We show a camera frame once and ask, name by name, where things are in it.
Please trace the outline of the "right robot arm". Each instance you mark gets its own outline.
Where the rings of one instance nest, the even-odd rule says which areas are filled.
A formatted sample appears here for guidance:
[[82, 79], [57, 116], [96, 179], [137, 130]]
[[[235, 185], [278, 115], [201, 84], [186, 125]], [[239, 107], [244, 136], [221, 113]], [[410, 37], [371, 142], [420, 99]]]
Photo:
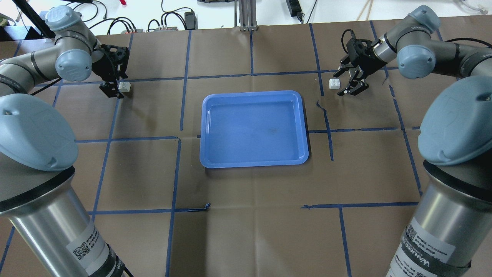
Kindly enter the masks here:
[[457, 77], [429, 107], [418, 148], [429, 184], [386, 272], [387, 277], [461, 277], [491, 232], [491, 44], [432, 39], [441, 22], [422, 5], [374, 41], [349, 29], [334, 77], [349, 72], [339, 96], [358, 95], [366, 78], [396, 60], [408, 79]]

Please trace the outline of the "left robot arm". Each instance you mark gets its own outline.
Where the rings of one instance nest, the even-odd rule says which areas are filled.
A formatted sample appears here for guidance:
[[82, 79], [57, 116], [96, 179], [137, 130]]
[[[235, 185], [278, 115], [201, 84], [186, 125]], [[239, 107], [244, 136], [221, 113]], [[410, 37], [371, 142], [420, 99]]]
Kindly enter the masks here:
[[38, 84], [103, 80], [123, 98], [128, 47], [102, 44], [71, 7], [45, 15], [54, 45], [1, 61], [1, 216], [7, 217], [53, 277], [130, 277], [71, 186], [78, 146], [66, 119], [30, 95]]

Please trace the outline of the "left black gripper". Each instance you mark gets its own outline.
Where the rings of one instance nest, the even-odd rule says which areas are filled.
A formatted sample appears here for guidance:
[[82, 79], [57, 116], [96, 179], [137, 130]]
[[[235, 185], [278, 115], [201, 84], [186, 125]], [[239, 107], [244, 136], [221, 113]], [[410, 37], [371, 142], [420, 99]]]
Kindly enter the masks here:
[[93, 51], [92, 72], [103, 83], [100, 90], [109, 98], [125, 98], [121, 91], [128, 89], [126, 69], [130, 59], [130, 50], [126, 46], [100, 45]]

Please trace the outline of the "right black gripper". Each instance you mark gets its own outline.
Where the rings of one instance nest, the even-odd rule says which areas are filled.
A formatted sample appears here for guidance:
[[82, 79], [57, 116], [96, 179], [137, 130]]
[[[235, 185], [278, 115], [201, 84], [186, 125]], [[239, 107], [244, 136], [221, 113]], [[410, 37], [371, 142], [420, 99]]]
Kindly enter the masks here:
[[379, 58], [371, 47], [372, 41], [368, 39], [351, 38], [346, 44], [347, 54], [341, 59], [338, 70], [334, 77], [339, 77], [345, 72], [349, 72], [347, 85], [338, 91], [338, 96], [353, 95], [357, 96], [369, 88], [365, 77], [374, 74], [379, 70]]

